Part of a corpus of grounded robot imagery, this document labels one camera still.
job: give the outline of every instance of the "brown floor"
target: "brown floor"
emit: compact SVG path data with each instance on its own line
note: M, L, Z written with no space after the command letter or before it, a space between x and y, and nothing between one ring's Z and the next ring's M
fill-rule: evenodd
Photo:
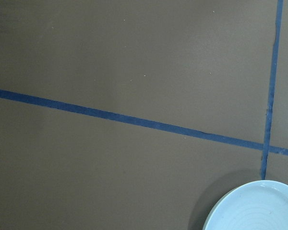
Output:
M0 1L0 89L262 143L276 0ZM288 1L271 145L288 148ZM262 152L0 99L0 230L200 230ZM288 156L267 179L288 184Z

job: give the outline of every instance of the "white plate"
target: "white plate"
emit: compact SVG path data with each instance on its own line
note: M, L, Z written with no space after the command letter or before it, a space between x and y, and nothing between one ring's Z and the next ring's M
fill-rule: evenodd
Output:
M288 230L288 185L255 181L233 189L213 207L203 230Z

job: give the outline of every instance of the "blue tape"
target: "blue tape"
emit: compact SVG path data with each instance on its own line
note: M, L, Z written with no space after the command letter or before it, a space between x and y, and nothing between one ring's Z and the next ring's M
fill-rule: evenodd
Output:
M141 119L137 117L126 116L122 114L107 112L103 110L83 107L79 105L54 101L50 99L30 96L26 94L11 92L11 91L0 90L0 98L12 100L12 101L18 101L18 102L27 103L27 104L39 105L43 107L63 110L67 112L77 113L77 114L99 117L99 118L103 118L107 120L123 122L123 123L136 125L136 126L158 129L158 130L162 130L166 132L182 134L182 135L186 135L190 137L201 138L201 139L221 142L221 143L235 145L235 146L246 147L246 148L250 148L254 150L263 150L263 144L260 144L257 142L231 138L231 137L226 137L226 136L217 135L217 134L205 133L205 132L201 132L195 129L169 125L169 124L165 124L165 123L161 123L157 121L145 120L145 119ZM288 149L270 146L270 151L288 156Z
M275 92L275 84L276 84L276 69L277 69L277 57L278 57L278 46L279 46L281 20L282 20L282 11L283 11L283 0L278 0L277 10L276 10L276 22L275 22L276 23L276 37L275 37L275 42L273 45L273 53L272 53L269 96L268 96L268 109L267 109L265 131L264 131L263 159L261 163L261 172L260 172L262 180L265 179L265 175L266 175L267 161L268 161L269 147L270 147L270 136L271 136L274 92Z

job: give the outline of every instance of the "blue painter's tape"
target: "blue painter's tape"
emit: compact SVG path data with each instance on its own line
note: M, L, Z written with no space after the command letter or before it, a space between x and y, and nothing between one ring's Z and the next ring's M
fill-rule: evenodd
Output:
M276 10L276 37L273 45L272 62L271 62L271 72L270 72L270 84L269 84L269 95L268 95L268 109L265 123L264 132L264 147L263 147L263 159L261 164L261 179L265 179L267 160L269 154L270 146L270 136L271 136L271 125L272 125L272 114L273 114L273 102L274 102L274 92L276 84L276 68L277 68L277 57L278 57L278 46L280 37L280 27L282 20L283 11L283 0L278 0L277 10Z
M161 123L157 121L151 121L151 120L141 119L141 118L132 117L132 116L126 116L122 114L107 112L103 110L83 107L83 106L64 103L64 102L58 102L54 100L49 100L45 98L30 96L30 95L16 93L16 92L0 90L0 98L23 102L27 104L44 106L48 108L59 109L59 110L68 111L72 113L99 117L99 118L103 118L107 120L123 122L123 123L136 125L136 126L158 129L158 130L162 130L166 132L182 134L182 135L195 137L195 138L217 141L221 143L246 147L246 148L255 149L255 150L263 149L262 144L252 142L252 141L231 138L231 137L226 137L226 136L217 135L217 134L204 133L195 129L169 125L169 124L165 124L165 123Z
M280 147L276 147L276 146L270 146L269 147L269 151L273 152L273 153L278 153L278 154L281 154L281 155L288 156L288 149L285 149L285 148L280 148Z

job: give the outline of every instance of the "white bowl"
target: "white bowl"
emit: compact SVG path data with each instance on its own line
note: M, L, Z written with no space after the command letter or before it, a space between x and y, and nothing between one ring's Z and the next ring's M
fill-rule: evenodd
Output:
M288 230L288 185L254 181L231 190L213 207L203 230Z

